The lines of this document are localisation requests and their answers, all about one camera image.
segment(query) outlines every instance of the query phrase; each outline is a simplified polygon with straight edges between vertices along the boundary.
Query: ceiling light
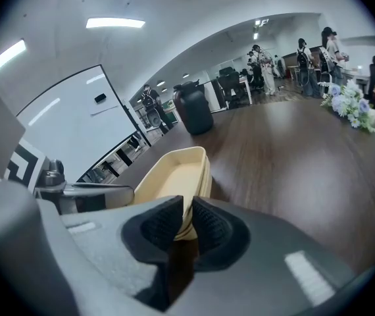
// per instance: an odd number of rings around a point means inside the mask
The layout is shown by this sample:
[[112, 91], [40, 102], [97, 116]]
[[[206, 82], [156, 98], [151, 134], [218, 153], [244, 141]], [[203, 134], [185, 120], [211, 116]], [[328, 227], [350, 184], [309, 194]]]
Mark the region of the ceiling light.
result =
[[17, 56], [19, 53], [23, 52], [25, 49], [25, 43], [22, 39], [12, 47], [5, 50], [2, 54], [0, 54], [0, 68], [15, 56]]
[[104, 74], [101, 74], [101, 75], [98, 75], [96, 77], [93, 77], [91, 80], [87, 81], [87, 84], [90, 84], [90, 83], [92, 83], [92, 82], [94, 82], [96, 80], [99, 80], [100, 78], [103, 78], [103, 77], [106, 77], [106, 76]]
[[135, 27], [141, 28], [145, 21], [131, 20], [129, 18], [89, 18], [87, 28], [95, 27]]
[[33, 125], [41, 116], [43, 116], [46, 112], [48, 112], [48, 110], [54, 106], [54, 104], [58, 103], [61, 99], [60, 98], [56, 98], [53, 102], [51, 102], [48, 106], [46, 106], [43, 110], [41, 110], [37, 116], [35, 116], [29, 123], [28, 123], [28, 126], [31, 126]]

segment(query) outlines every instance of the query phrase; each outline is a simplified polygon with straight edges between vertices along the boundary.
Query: tan tray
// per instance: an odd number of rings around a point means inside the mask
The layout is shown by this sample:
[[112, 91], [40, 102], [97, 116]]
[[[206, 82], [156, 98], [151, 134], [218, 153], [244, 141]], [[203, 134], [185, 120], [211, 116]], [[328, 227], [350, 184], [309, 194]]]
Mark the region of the tan tray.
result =
[[[205, 169], [209, 161], [203, 147], [189, 147], [163, 155], [135, 189], [132, 204], [145, 203], [166, 196], [183, 196], [183, 223], [175, 240], [196, 238], [191, 225], [191, 203], [203, 187]], [[208, 181], [203, 191], [208, 190]]]

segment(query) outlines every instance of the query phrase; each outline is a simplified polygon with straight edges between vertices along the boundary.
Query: small black device on whiteboard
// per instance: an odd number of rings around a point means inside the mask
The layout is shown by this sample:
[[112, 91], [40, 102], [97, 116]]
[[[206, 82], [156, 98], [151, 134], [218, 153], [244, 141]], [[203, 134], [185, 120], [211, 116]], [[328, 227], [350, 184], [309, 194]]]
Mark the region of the small black device on whiteboard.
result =
[[105, 94], [101, 94], [101, 95], [98, 95], [96, 98], [95, 98], [95, 102], [97, 103], [100, 103], [102, 100], [106, 99], [106, 95]]

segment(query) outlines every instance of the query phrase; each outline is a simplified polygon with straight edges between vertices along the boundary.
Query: black container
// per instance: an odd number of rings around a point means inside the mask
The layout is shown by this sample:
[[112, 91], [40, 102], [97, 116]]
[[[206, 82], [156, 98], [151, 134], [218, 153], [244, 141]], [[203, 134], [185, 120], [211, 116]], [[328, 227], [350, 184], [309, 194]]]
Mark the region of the black container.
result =
[[190, 134], [202, 134], [213, 127], [214, 119], [199, 81], [174, 87], [173, 100]]

